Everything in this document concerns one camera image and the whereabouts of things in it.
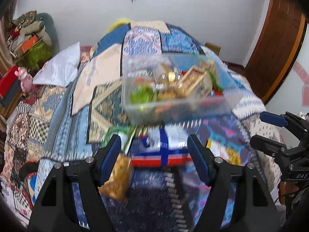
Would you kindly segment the orange fried cracker snack bag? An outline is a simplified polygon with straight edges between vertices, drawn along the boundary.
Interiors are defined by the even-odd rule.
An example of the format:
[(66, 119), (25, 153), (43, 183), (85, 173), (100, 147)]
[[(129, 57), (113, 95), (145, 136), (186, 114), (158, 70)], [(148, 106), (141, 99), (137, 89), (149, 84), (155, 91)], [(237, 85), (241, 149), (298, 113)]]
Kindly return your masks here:
[(98, 188), (99, 192), (111, 199), (126, 199), (133, 172), (134, 168), (131, 164), (131, 158), (119, 154), (109, 180)]

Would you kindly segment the green edged pastry bag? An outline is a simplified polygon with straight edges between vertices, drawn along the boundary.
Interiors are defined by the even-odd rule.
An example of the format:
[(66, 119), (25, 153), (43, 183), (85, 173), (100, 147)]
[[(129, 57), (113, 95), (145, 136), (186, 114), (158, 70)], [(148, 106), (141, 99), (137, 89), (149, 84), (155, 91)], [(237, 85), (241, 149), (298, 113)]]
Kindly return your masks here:
[(219, 84), (219, 77), (215, 63), (211, 61), (201, 61), (199, 67), (208, 74), (212, 82), (212, 91), (214, 95), (223, 95), (223, 88)]

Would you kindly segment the sandwich biscuit pack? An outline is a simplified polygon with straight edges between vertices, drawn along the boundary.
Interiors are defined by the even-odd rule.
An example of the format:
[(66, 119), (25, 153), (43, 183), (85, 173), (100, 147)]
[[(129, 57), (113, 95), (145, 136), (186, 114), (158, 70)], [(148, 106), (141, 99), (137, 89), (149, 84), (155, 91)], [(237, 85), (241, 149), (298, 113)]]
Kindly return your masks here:
[(213, 82), (209, 73), (193, 66), (175, 86), (175, 94), (180, 98), (205, 98), (212, 89)]

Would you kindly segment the green small snack packet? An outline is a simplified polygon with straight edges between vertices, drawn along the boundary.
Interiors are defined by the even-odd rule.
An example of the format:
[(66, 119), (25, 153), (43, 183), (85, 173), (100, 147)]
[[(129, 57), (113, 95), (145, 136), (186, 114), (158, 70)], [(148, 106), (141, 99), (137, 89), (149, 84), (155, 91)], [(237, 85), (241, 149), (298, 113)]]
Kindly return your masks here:
[(102, 143), (106, 146), (110, 141), (112, 135), (118, 135), (121, 138), (121, 152), (127, 155), (130, 149), (133, 137), (135, 135), (136, 127), (134, 126), (114, 126), (110, 127), (106, 133), (105, 139)]

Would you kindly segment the blue white red snack bag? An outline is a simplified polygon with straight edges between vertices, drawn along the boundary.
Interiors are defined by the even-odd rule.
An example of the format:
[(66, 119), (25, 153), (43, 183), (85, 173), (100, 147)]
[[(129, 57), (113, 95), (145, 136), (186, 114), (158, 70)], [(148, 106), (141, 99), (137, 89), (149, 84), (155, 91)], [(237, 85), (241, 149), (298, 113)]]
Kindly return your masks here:
[(139, 135), (129, 150), (134, 167), (179, 166), (192, 161), (187, 131), (180, 126), (154, 127)]

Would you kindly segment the clear plastic storage bin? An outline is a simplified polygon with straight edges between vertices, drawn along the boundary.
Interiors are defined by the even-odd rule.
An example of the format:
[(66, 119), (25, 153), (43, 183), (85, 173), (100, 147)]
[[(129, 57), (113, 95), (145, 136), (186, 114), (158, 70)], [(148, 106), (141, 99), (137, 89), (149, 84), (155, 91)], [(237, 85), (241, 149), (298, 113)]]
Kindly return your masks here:
[[(122, 63), (123, 85), (121, 104), (133, 125), (180, 122), (194, 118), (223, 115), (232, 111), (239, 96), (230, 94), (236, 87), (224, 66), (212, 60), (217, 68), (219, 84), (223, 88), (225, 101), (214, 103), (205, 98), (180, 98), (175, 94), (175, 86), (193, 66), (201, 61), (211, 61), (205, 55), (164, 54), (135, 55), (126, 57)], [(130, 89), (134, 84), (144, 83), (154, 90), (151, 103), (132, 104)]]

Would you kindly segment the green kiwi snack pack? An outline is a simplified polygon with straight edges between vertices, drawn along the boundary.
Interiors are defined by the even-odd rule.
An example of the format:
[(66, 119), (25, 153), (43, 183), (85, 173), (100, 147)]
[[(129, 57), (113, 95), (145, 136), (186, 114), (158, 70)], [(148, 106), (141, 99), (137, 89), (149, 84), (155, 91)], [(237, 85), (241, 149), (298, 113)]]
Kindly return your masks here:
[(129, 100), (132, 104), (151, 103), (154, 100), (153, 88), (144, 83), (134, 84), (129, 92)]

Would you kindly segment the red instant noodle snack bag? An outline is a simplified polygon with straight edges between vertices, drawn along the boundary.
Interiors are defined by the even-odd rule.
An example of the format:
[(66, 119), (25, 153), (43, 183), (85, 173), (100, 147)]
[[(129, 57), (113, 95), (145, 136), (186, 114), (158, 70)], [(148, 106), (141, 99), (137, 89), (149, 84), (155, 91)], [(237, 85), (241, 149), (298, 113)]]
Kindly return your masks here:
[(214, 103), (225, 101), (223, 92), (217, 90), (212, 90), (207, 98)]

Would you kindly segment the cardboard box on floor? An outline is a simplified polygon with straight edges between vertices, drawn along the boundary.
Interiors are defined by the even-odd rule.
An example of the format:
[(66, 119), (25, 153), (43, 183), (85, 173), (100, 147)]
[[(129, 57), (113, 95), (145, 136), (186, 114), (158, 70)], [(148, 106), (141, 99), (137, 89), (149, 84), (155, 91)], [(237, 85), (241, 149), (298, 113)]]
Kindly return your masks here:
[(220, 46), (217, 46), (217, 45), (215, 45), (213, 43), (209, 43), (209, 42), (206, 42), (205, 46), (207, 48), (211, 49), (216, 55), (220, 54), (220, 51), (221, 51), (221, 47)]

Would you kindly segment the wooden door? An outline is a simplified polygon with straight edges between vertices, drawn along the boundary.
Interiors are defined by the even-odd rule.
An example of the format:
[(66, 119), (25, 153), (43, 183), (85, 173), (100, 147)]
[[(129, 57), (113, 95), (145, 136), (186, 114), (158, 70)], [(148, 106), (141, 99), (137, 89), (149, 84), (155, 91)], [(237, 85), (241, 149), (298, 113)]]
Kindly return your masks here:
[(305, 15), (295, 0), (269, 1), (262, 31), (244, 69), (252, 90), (265, 104), (292, 69), (305, 32)]

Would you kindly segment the grey box under red box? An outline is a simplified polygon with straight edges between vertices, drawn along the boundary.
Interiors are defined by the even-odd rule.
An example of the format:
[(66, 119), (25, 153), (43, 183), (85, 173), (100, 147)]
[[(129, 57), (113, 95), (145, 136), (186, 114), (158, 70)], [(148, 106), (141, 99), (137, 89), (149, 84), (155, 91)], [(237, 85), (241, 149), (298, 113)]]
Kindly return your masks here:
[(19, 93), (20, 91), (21, 91), (20, 81), (16, 80), (12, 84), (12, 86), (10, 87), (4, 98), (0, 100), (1, 107), (8, 107), (13, 101), (14, 97), (17, 95), (17, 93)]

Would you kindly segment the pink rabbit toy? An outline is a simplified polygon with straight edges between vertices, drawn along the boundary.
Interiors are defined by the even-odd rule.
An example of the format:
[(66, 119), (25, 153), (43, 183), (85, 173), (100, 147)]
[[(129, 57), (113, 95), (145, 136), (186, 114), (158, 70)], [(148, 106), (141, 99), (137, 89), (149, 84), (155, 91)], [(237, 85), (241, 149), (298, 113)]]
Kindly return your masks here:
[(18, 67), (15, 76), (20, 81), (20, 87), (23, 93), (29, 93), (32, 88), (33, 77), (27, 72), (25, 67)]

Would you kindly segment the white pillow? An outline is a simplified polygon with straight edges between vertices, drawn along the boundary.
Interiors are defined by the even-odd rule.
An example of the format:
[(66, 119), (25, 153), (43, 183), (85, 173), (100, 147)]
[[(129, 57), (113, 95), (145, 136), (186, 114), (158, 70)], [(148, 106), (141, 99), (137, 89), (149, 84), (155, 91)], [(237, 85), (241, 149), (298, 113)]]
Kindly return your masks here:
[(32, 83), (67, 87), (77, 76), (80, 57), (80, 43), (69, 46), (47, 61), (34, 76)]

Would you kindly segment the green box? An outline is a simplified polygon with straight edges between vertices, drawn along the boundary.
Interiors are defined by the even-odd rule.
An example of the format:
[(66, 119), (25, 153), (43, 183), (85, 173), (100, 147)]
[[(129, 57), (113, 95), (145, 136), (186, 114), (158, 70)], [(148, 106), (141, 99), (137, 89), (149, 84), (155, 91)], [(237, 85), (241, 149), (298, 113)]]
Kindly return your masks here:
[(52, 48), (43, 40), (35, 43), (25, 54), (15, 60), (18, 67), (25, 67), (29, 73), (37, 72), (52, 57)]

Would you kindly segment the orange box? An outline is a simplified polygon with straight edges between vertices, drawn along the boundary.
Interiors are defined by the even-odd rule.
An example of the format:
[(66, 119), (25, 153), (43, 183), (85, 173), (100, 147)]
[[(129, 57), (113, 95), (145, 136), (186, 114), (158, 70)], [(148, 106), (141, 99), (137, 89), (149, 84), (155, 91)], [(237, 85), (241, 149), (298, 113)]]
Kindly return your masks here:
[(17, 55), (23, 55), (26, 53), (36, 42), (38, 41), (38, 37), (36, 35), (30, 35), (24, 42), (21, 43), (15, 50)]

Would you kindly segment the pile of clothes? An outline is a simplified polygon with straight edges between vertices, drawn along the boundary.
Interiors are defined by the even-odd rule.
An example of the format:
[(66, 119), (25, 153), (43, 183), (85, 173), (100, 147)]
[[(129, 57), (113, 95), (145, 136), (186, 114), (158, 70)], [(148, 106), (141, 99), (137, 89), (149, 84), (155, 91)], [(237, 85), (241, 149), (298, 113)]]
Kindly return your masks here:
[(19, 18), (13, 20), (12, 27), (10, 28), (10, 34), (7, 40), (9, 53), (14, 57), (20, 57), (15, 50), (21, 45), (30, 35), (36, 35), (38, 41), (42, 40), (37, 34), (42, 30), (44, 24), (36, 21), (37, 12), (35, 10), (27, 12), (21, 15)]

